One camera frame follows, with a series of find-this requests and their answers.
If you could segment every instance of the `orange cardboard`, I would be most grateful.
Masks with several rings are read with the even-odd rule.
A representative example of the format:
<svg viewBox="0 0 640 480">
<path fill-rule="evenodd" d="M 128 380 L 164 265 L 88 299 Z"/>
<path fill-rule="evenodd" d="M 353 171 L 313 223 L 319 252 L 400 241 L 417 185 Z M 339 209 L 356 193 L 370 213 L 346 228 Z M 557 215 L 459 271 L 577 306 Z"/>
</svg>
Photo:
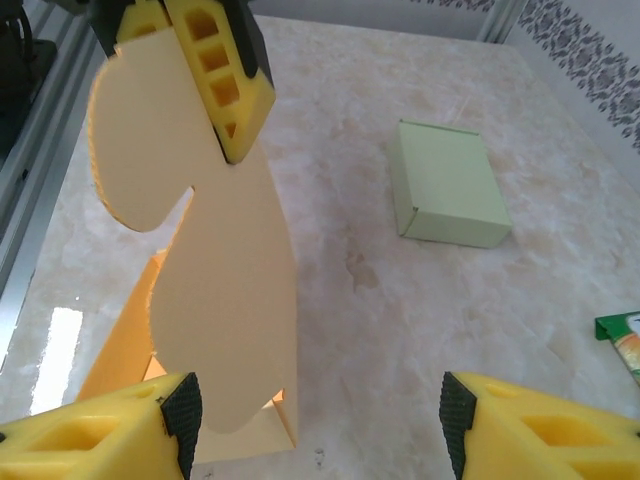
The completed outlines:
<svg viewBox="0 0 640 480">
<path fill-rule="evenodd" d="M 296 268 L 287 226 L 260 145 L 238 165 L 225 162 L 173 28 L 118 46 L 101 69 L 89 145 L 100 198 L 132 230 L 153 230 L 187 189 L 194 193 L 81 395 L 148 371 L 195 371 L 204 410 L 196 461 L 295 446 Z"/>
</svg>

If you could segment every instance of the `marble surface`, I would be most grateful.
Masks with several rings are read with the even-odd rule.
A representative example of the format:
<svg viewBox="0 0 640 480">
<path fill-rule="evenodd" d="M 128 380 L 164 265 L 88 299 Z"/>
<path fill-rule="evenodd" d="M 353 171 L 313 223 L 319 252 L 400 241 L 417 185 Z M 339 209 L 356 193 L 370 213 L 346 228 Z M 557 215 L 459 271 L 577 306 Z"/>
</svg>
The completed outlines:
<svg viewBox="0 0 640 480">
<path fill-rule="evenodd" d="M 453 479 L 445 370 L 640 418 L 640 389 L 593 338 L 595 316 L 640 308 L 640 197 L 518 53 L 259 23 L 278 91 L 262 141 L 299 265 L 300 442 L 194 478 Z M 396 235 L 385 146 L 400 117 L 482 133 L 514 222 L 499 248 Z M 74 398 L 179 209 L 150 234 L 117 224 L 83 131 L 0 375 L 0 421 Z M 60 346 L 76 336 L 72 355 Z M 56 355 L 70 374 L 45 368 Z"/>
</svg>

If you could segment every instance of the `green package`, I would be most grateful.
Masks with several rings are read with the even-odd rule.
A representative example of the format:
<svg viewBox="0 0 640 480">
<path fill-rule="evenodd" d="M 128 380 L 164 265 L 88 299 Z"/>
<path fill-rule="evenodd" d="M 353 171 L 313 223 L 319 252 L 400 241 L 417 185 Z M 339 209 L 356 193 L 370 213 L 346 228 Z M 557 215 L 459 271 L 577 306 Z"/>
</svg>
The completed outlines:
<svg viewBox="0 0 640 480">
<path fill-rule="evenodd" d="M 640 384 L 640 312 L 596 318 L 596 338 L 611 340 L 633 378 Z"/>
</svg>

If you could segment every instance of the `light green box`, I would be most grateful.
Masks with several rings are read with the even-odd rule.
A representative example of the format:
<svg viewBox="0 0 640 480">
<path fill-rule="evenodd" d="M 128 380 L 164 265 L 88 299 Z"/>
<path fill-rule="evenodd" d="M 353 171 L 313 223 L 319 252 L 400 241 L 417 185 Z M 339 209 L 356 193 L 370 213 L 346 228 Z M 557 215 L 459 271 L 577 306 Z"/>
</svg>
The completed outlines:
<svg viewBox="0 0 640 480">
<path fill-rule="evenodd" d="M 401 236 L 492 248 L 511 231 L 480 134 L 400 120 L 388 153 Z"/>
</svg>

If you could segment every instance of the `beige cardboard cutout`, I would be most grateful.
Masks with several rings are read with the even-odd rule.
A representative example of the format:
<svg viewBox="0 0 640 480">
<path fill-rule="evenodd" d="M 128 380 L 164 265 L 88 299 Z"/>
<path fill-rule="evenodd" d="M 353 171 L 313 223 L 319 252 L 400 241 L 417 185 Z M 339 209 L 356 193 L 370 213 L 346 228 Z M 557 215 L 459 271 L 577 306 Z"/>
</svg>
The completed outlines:
<svg viewBox="0 0 640 480">
<path fill-rule="evenodd" d="M 127 227 L 158 227 L 194 190 L 150 298 L 158 360 L 197 373 L 213 435 L 238 431 L 284 389 L 295 444 L 295 263 L 259 145 L 225 162 L 172 28 L 118 48 L 89 121 L 100 197 Z"/>
</svg>

